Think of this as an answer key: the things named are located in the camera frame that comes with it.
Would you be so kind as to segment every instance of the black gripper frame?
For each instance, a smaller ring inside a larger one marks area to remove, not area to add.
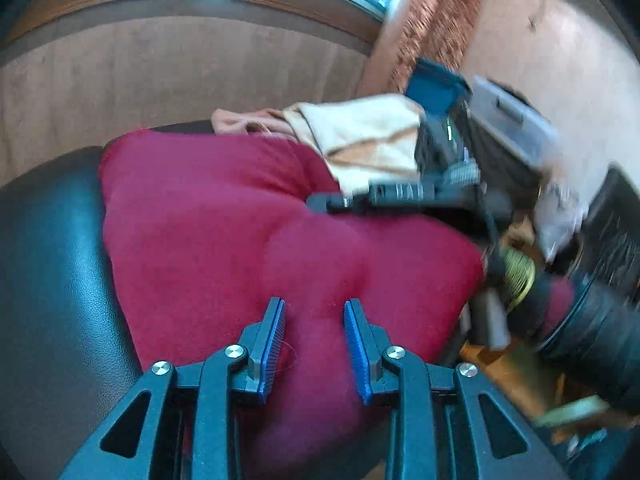
[[[237,344],[204,362],[154,364],[87,438],[60,480],[179,480],[184,412],[194,400],[191,478],[241,479],[234,406],[266,400],[266,352],[273,352],[274,366],[281,342],[274,331],[279,319],[284,323],[284,308],[280,298],[271,298],[262,322],[245,327]]]
[[[568,480],[528,421],[470,364],[426,364],[392,346],[350,300],[369,373],[363,399],[391,407],[386,480]]]

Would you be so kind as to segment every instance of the metal screw head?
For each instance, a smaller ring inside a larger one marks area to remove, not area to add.
[[[476,365],[473,365],[471,363],[462,363],[460,365],[460,373],[465,377],[473,377],[478,373],[478,368],[476,367]]]
[[[404,348],[402,348],[401,346],[391,345],[389,348],[386,349],[386,355],[390,359],[402,359],[405,354],[406,352],[404,351]]]
[[[151,367],[151,371],[156,375],[164,375],[169,370],[171,370],[171,363],[167,361],[158,361]]]
[[[231,357],[232,359],[240,357],[242,354],[244,354],[244,347],[240,345],[229,345],[225,348],[225,355],[227,357]]]

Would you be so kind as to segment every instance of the white plastic bag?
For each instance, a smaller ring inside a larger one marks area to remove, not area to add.
[[[552,262],[569,244],[588,212],[589,205],[580,202],[578,193],[567,184],[552,180],[546,185],[533,212],[538,246],[546,261]]]

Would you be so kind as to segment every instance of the pink cloth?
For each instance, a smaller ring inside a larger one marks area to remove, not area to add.
[[[273,392],[241,419],[248,478],[288,478],[375,419],[354,384],[346,300],[430,361],[482,279],[476,247],[434,219],[309,211],[309,194],[338,185],[302,144],[139,130],[108,148],[100,177],[104,242],[143,367],[204,360],[271,296],[287,302]]]
[[[211,126],[218,135],[264,135],[297,140],[293,128],[279,110],[265,108],[237,114],[220,108],[211,116]]]

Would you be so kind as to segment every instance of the beige blanket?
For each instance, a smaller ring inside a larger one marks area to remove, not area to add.
[[[343,103],[297,103],[283,116],[296,137],[326,161],[344,193],[370,180],[417,177],[414,159],[422,107],[401,94]]]

